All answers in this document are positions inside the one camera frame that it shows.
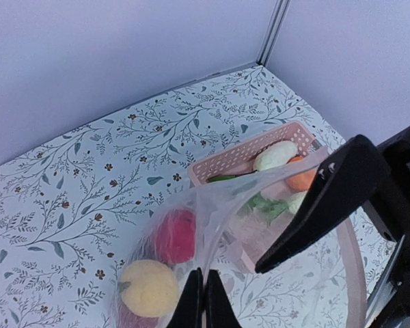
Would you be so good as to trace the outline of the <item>red crinkled fruit front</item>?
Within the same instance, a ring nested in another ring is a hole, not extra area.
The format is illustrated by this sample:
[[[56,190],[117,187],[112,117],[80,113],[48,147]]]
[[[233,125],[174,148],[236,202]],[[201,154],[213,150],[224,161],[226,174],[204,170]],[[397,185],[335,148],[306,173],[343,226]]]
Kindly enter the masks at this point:
[[[157,256],[168,264],[189,261],[195,254],[195,215],[187,209],[169,211],[154,235]]]

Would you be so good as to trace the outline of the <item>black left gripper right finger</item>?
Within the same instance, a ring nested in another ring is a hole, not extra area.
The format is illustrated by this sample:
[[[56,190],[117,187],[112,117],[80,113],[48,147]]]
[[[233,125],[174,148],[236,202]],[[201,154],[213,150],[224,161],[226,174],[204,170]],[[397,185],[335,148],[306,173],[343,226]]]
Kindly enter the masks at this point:
[[[216,270],[208,273],[204,305],[206,328],[241,328]]]

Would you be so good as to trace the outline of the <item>dark maroon crinkled fruit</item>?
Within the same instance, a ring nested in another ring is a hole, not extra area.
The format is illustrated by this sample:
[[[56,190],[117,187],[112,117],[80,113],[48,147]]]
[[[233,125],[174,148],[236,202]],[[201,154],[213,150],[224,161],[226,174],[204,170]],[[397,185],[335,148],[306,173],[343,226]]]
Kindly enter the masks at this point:
[[[119,328],[155,328],[158,325],[157,318],[145,318],[132,313],[123,303],[118,307],[118,316],[115,320]]]

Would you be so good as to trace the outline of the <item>yellow fruit with leaf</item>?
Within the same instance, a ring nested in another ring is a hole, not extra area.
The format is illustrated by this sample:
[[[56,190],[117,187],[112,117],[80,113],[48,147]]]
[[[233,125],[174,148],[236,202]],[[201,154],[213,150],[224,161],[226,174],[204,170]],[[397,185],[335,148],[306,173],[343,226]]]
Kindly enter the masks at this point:
[[[128,265],[118,283],[123,304],[135,315],[159,318],[178,302],[179,285],[174,272],[156,260],[137,260]]]

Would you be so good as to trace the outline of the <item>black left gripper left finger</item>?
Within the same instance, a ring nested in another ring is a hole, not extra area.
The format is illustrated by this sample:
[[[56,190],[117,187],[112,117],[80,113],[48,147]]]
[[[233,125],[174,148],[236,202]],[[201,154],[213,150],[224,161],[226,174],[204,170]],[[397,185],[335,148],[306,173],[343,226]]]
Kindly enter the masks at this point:
[[[201,328],[203,313],[203,273],[192,270],[167,328]]]

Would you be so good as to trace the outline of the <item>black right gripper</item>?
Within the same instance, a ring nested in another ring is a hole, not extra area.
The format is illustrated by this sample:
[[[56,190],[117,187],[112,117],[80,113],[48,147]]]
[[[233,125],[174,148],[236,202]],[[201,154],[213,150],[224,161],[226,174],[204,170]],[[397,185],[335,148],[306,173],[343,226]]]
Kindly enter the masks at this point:
[[[294,219],[257,261],[255,272],[267,273],[306,250],[361,206],[378,233],[396,244],[368,298],[366,326],[405,327],[410,319],[410,126],[378,146],[357,135],[324,160]]]

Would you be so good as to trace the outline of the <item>clear zip top bag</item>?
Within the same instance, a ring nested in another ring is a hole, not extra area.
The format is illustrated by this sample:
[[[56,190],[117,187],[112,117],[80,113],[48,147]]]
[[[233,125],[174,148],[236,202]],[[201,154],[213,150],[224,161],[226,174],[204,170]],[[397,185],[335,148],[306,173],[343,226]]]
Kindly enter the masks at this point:
[[[113,298],[113,324],[122,302],[118,283],[124,269],[137,260],[156,260],[176,276],[180,299],[192,270],[203,273],[202,327],[206,327],[205,289],[210,270],[219,273],[241,327],[362,327],[366,316],[366,283],[357,239],[350,221],[321,238],[305,251],[267,273],[242,272],[225,256],[223,224],[232,206],[222,191],[208,185],[192,187],[169,197],[150,218],[143,236],[131,251],[117,279]],[[168,264],[156,254],[154,235],[171,210],[187,209],[195,215],[195,254],[187,262]],[[167,327],[174,311],[157,318]]]

